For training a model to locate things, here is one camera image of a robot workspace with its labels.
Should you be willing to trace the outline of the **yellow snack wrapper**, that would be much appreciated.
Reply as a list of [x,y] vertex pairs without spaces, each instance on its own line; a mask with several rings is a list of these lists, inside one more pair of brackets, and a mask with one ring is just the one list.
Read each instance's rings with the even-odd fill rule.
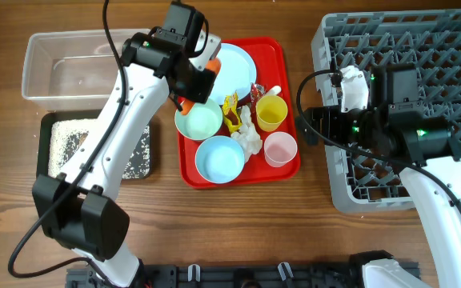
[[224,103],[222,105],[223,122],[229,130],[230,134],[238,131],[242,125],[242,121],[237,111],[238,102],[238,95],[236,92],[234,92],[233,94],[227,95],[225,97]]

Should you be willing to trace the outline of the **green bowl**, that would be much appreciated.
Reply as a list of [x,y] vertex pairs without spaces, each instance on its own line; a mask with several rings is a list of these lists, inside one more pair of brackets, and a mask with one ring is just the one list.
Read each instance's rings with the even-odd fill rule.
[[174,123],[178,132],[193,141],[203,141],[214,136],[222,126],[222,109],[215,101],[195,103],[187,115],[179,111],[174,114]]

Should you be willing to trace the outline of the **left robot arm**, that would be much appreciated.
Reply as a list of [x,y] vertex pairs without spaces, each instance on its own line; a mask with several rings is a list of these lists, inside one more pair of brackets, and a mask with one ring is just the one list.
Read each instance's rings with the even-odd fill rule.
[[146,285],[142,261],[125,243],[130,217],[115,201],[130,155],[168,98],[206,102],[217,75],[207,64],[220,47],[219,37],[203,31],[159,29],[126,40],[114,89],[86,140],[57,176],[35,180],[34,227],[77,253],[108,286]]

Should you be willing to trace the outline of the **white tissue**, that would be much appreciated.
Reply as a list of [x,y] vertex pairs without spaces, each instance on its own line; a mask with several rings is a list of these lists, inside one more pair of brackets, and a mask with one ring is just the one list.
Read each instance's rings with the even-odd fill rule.
[[255,129],[251,119],[251,110],[249,106],[242,106],[240,111],[242,125],[233,132],[230,137],[233,138],[243,149],[244,161],[248,162],[251,155],[259,153],[263,147],[263,140]]

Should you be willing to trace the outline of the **red snack wrapper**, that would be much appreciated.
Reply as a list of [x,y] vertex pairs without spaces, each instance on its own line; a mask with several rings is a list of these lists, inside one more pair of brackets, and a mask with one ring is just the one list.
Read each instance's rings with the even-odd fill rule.
[[251,92],[250,92],[250,110],[251,110],[251,113],[254,113],[256,111],[256,104],[258,102],[258,100],[266,93],[265,91],[265,87],[260,85],[260,84],[257,84],[257,83],[253,83],[251,85]]

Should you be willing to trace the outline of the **orange carrot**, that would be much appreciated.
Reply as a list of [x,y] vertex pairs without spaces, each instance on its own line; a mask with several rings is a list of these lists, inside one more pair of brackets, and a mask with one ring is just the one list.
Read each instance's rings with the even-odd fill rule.
[[[221,64],[220,60],[218,58],[215,58],[213,60],[210,60],[206,64],[206,69],[215,72],[215,74],[218,74],[220,69],[221,69],[221,66],[222,66],[222,64]],[[182,110],[180,111],[181,115],[183,115],[183,116],[188,115],[190,110],[193,108],[194,105],[195,105],[194,102],[192,102],[190,100],[185,100],[182,103]]]

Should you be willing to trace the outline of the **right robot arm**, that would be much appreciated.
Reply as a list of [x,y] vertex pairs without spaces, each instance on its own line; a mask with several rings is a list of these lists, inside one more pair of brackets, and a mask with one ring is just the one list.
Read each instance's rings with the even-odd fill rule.
[[431,249],[439,284],[461,287],[461,149],[451,124],[427,118],[411,64],[318,70],[342,93],[335,106],[302,108],[308,138],[393,166],[410,195]]

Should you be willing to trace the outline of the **blue bowl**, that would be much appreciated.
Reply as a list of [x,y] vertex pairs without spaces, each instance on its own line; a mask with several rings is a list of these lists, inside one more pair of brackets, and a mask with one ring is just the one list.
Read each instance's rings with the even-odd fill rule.
[[194,163],[199,175],[208,182],[232,182],[243,171],[243,148],[230,137],[213,136],[200,144],[195,153]]

